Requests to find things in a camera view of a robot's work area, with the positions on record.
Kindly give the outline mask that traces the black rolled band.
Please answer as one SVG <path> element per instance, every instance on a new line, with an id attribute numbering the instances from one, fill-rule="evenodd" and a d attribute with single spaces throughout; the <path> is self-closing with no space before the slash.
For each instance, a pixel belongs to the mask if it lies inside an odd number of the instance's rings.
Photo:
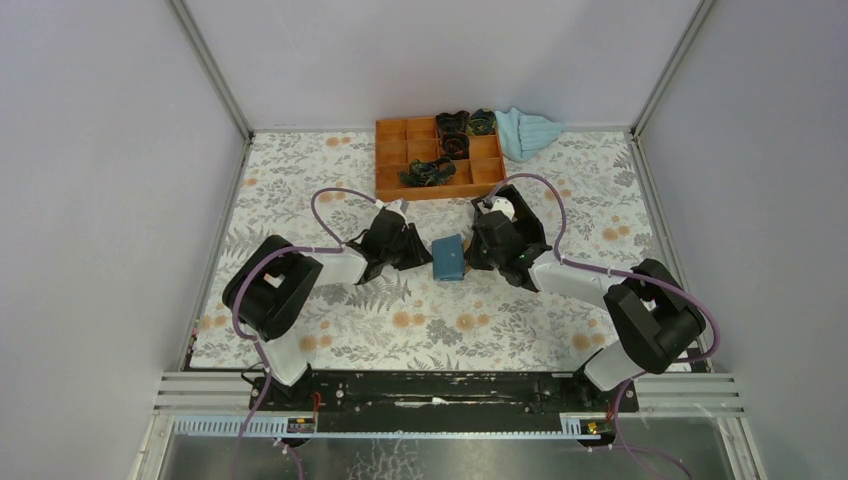
<path id="1" fill-rule="evenodd" d="M 462 133 L 467 131 L 470 113 L 460 110 L 455 113 L 442 112 L 434 117 L 437 135 L 439 137 L 448 133 Z"/>
<path id="2" fill-rule="evenodd" d="M 470 114 L 466 122 L 469 136 L 488 136 L 497 133 L 496 113 L 489 109 L 478 109 Z"/>
<path id="3" fill-rule="evenodd" d="M 463 132 L 445 132 L 441 135 L 440 145 L 445 157 L 451 160 L 470 158 L 470 139 Z"/>

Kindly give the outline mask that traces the black rolled band top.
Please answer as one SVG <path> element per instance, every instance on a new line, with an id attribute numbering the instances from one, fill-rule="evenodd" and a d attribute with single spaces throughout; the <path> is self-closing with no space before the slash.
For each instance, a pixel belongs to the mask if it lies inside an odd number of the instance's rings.
<path id="1" fill-rule="evenodd" d="M 478 109 L 470 114 L 466 122 L 469 136 L 488 136 L 497 133 L 496 113 L 489 109 Z"/>

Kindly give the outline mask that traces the light blue folded cloth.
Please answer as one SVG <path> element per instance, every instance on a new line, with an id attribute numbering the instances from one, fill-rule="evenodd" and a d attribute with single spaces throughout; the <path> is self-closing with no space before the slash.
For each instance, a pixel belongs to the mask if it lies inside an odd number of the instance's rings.
<path id="1" fill-rule="evenodd" d="M 503 154 L 517 163 L 526 163 L 565 131 L 560 122 L 524 114 L 516 108 L 506 112 L 495 111 L 494 114 Z"/>

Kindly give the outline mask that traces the black card box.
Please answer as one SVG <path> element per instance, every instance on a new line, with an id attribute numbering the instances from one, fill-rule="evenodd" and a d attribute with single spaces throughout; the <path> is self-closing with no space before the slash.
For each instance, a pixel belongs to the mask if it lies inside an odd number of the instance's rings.
<path id="1" fill-rule="evenodd" d="M 500 212 L 489 212 L 488 207 L 495 196 L 510 200 L 515 207 L 515 216 L 509 221 Z M 471 246 L 477 250 L 517 249 L 538 244 L 546 250 L 552 247 L 546 240 L 544 227 L 518 189 L 511 184 L 501 187 L 494 196 L 486 195 L 472 200 L 474 209 Z"/>

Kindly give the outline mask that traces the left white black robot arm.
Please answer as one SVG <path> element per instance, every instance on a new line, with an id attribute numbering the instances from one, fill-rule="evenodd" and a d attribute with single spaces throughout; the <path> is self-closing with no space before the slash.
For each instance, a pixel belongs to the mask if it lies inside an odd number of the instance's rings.
<path id="1" fill-rule="evenodd" d="M 326 285 L 363 285 L 385 267 L 404 271 L 433 261 L 416 226 L 404 214 L 380 209 L 369 228 L 337 247 L 297 246 L 267 237 L 224 288 L 222 301 L 234 330 L 258 348 L 274 384 L 272 398 L 288 411 L 309 401 L 302 378 L 310 361 L 292 333 L 312 291 Z"/>

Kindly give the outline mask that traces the blue leather card holder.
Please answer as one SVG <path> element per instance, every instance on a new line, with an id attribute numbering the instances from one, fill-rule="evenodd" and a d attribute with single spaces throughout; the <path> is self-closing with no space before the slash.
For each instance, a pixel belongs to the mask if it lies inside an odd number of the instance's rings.
<path id="1" fill-rule="evenodd" d="M 433 278 L 436 281 L 461 281 L 466 272 L 463 236 L 454 234 L 436 239 L 431 245 Z"/>

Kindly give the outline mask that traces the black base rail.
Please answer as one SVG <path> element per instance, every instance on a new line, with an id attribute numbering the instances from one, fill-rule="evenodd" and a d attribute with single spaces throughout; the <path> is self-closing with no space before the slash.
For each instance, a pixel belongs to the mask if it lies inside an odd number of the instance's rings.
<path id="1" fill-rule="evenodd" d="M 602 392 L 564 373 L 309 370 L 292 386 L 242 379 L 250 406 L 301 413 L 291 433 L 546 433 L 562 430 L 568 414 L 601 422 L 639 410 L 633 387 Z"/>

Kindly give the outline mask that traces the black tangled band pile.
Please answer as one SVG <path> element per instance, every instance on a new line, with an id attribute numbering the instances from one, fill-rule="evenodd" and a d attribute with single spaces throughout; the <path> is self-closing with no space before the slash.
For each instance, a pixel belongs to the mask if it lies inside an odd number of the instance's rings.
<path id="1" fill-rule="evenodd" d="M 456 165 L 448 157 L 424 162 L 413 160 L 406 170 L 398 173 L 402 185 L 411 188 L 436 187 L 448 183 L 456 174 Z"/>

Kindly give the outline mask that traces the orange compartment tray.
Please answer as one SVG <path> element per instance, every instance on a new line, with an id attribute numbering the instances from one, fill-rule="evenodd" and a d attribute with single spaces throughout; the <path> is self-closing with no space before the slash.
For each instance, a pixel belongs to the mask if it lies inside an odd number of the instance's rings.
<path id="1" fill-rule="evenodd" d="M 470 198 L 506 178 L 494 128 L 469 134 L 435 116 L 376 122 L 375 190 L 382 201 Z"/>

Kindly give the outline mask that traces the black rolled band centre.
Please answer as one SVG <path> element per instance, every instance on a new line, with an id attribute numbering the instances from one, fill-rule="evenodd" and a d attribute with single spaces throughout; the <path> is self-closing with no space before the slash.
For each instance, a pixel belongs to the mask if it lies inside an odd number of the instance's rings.
<path id="1" fill-rule="evenodd" d="M 470 158 L 470 139 L 463 132 L 445 132 L 441 135 L 440 145 L 445 157 L 451 160 Z"/>

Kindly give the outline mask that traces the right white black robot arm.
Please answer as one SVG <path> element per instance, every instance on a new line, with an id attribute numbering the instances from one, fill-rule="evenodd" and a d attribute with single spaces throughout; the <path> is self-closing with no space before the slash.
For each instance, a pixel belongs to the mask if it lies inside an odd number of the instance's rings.
<path id="1" fill-rule="evenodd" d="M 472 231 L 474 267 L 496 270 L 514 287 L 574 298 L 607 312 L 617 339 L 576 372 L 580 379 L 573 396 L 583 410 L 601 410 L 612 400 L 613 388 L 629 378 L 665 372 L 707 326 L 657 260 L 646 259 L 622 273 L 560 261 L 542 241 L 541 227 L 526 228 L 500 211 L 475 215 Z"/>

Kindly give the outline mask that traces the black rolled band left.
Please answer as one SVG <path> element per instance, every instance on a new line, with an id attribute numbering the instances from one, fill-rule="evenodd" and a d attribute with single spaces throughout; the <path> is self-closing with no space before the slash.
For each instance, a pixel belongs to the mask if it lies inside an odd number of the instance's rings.
<path id="1" fill-rule="evenodd" d="M 460 110 L 455 113 L 442 112 L 434 117 L 437 135 L 439 137 L 448 133 L 462 133 L 467 131 L 470 113 Z"/>

